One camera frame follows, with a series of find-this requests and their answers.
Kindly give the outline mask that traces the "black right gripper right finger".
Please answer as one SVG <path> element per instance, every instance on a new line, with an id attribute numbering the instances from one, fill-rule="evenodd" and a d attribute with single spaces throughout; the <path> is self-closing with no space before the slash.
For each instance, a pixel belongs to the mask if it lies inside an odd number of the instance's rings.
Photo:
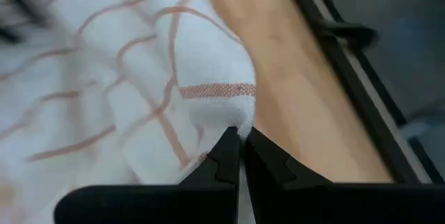
<path id="1" fill-rule="evenodd" d="M 331 182 L 256 129 L 245 171 L 257 223 L 444 224 L 444 186 Z"/>

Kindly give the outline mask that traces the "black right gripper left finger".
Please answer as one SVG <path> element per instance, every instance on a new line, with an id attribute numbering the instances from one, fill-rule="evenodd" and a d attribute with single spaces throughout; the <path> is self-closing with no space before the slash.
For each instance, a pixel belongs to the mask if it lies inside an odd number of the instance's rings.
<path id="1" fill-rule="evenodd" d="M 204 161 L 171 185 L 96 185 L 68 193 L 55 224 L 236 223 L 241 139 L 229 127 Z"/>

